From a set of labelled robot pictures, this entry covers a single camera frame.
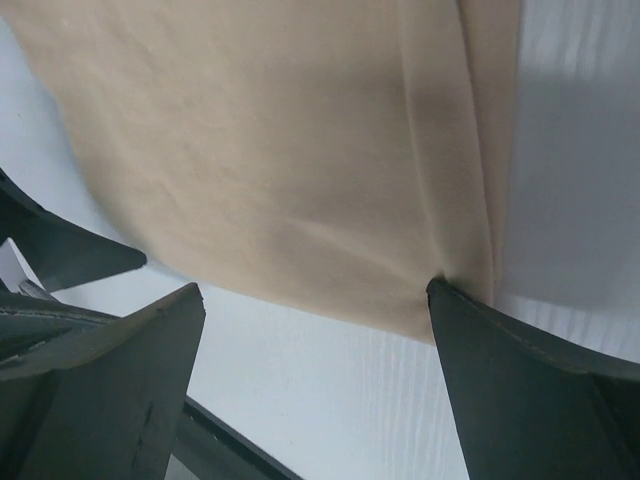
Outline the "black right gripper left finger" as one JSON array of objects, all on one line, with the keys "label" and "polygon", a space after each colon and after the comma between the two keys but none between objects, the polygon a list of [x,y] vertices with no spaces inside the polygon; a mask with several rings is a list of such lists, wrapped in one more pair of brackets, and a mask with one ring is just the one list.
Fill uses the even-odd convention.
[{"label": "black right gripper left finger", "polygon": [[2,477],[163,478],[204,320],[191,283],[1,359]]}]

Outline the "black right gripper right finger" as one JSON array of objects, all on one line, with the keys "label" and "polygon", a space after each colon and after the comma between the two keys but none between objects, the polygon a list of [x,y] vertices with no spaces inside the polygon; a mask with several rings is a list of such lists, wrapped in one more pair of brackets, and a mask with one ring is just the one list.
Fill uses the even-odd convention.
[{"label": "black right gripper right finger", "polygon": [[441,278],[427,301],[470,478],[638,478],[638,364],[505,315]]}]

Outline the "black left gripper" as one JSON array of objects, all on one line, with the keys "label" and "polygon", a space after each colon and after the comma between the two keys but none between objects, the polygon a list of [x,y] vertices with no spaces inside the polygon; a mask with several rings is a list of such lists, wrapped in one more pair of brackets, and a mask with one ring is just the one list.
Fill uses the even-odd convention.
[{"label": "black left gripper", "polygon": [[[75,225],[40,206],[1,174],[1,240],[12,240],[50,292],[139,269],[141,251]],[[107,325],[119,317],[54,300],[10,293],[1,284],[1,359],[64,335]]]}]

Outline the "beige t shirt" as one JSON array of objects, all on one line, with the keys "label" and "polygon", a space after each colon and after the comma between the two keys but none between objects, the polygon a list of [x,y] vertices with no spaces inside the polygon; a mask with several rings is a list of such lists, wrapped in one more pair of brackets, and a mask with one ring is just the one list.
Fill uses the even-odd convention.
[{"label": "beige t shirt", "polygon": [[491,302],[517,1],[5,1],[110,223],[178,273],[431,342]]}]

